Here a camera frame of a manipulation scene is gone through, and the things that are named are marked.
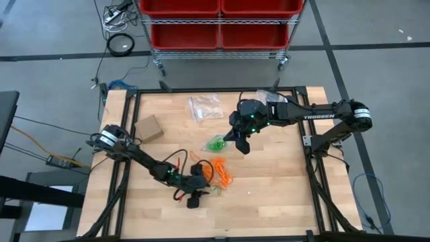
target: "wire shelving cart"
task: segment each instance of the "wire shelving cart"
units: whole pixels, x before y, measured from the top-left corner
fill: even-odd
[[[140,22],[142,24],[146,41],[148,42],[150,52],[153,56],[153,62],[159,69],[162,76],[166,75],[165,68],[161,62],[163,59],[277,59],[279,64],[277,69],[283,70],[291,59],[288,55],[288,49],[299,26],[300,20],[304,13],[307,0],[303,0],[302,10],[290,18],[225,18],[221,11],[218,13],[218,18],[181,18],[181,19],[165,19],[151,18],[145,15],[140,10],[139,0],[133,0],[136,5]],[[206,25],[228,25],[228,24],[253,24],[253,25],[293,25],[291,34],[289,34],[288,43],[285,48],[280,49],[262,49],[262,50],[228,50],[218,47],[214,50],[160,50],[154,48],[151,36],[148,32],[148,25],[178,25],[178,24],[206,24]]]

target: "orange rope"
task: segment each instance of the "orange rope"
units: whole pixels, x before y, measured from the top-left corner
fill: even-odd
[[[201,159],[193,152],[190,152],[190,157],[195,161],[198,162]],[[209,162],[212,164],[214,168],[214,177],[212,178],[212,181],[210,182],[213,186],[218,186],[222,189],[227,189],[227,186],[233,182],[233,176],[229,174],[224,167],[224,162],[226,161],[225,158],[217,157],[217,158],[211,158]],[[210,179],[212,176],[212,168],[207,163],[203,164],[203,173],[204,177],[206,179]]]

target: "white logo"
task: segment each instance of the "white logo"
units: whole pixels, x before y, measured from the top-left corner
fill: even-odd
[[[304,119],[321,119],[321,118],[334,118],[334,114],[325,114],[325,115],[311,115],[305,116]]]

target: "blue cable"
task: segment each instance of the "blue cable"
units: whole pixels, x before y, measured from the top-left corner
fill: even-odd
[[[119,87],[120,89],[137,89],[138,87],[135,85],[129,85],[127,83],[125,83],[123,80],[118,79],[118,80],[113,80],[109,83],[109,85],[107,86],[108,90],[113,90],[115,88]]]
[[[355,182],[357,181],[357,179],[358,179],[359,177],[362,177],[362,176],[372,177],[372,178],[376,179],[376,181],[378,181],[378,182],[381,184],[382,202],[384,203],[384,206],[385,206],[385,208],[386,208],[386,210],[387,210],[387,213],[388,213],[388,221],[387,221],[387,223],[385,223],[385,224],[384,224],[384,225],[382,225],[381,227],[376,227],[376,228],[377,228],[377,229],[384,229],[385,227],[387,227],[387,226],[391,223],[391,212],[390,212],[390,209],[389,209],[389,208],[388,208],[388,206],[387,206],[387,203],[385,202],[384,184],[382,183],[382,181],[381,181],[379,178],[377,178],[377,177],[376,177],[375,175],[373,175],[373,174],[363,173],[363,174],[360,174],[360,175],[358,175],[358,176],[356,176],[356,177],[354,178],[354,180],[353,180],[353,182],[352,182],[352,192],[353,192],[353,195],[354,195],[355,201],[357,202],[358,208],[359,208],[359,209],[364,213],[364,216],[366,217],[366,220],[368,220],[368,219],[370,218],[370,216],[365,212],[365,210],[363,209],[363,207],[362,207],[362,206],[361,206],[361,204],[360,204],[360,201],[359,201],[359,200],[358,200],[358,198],[357,198],[357,195],[355,195]],[[363,225],[364,227],[366,227],[366,228],[373,229],[371,226],[365,225],[365,224],[363,224],[363,223],[362,223],[362,225]]]

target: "metal wire shelf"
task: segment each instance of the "metal wire shelf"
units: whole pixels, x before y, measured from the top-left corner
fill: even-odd
[[[143,24],[297,24],[296,19],[142,19]]]
[[[284,59],[286,51],[283,50],[242,50],[242,51],[227,51],[227,50],[210,50],[210,51],[153,51],[154,58],[158,59],[256,59],[256,58],[272,58]]]

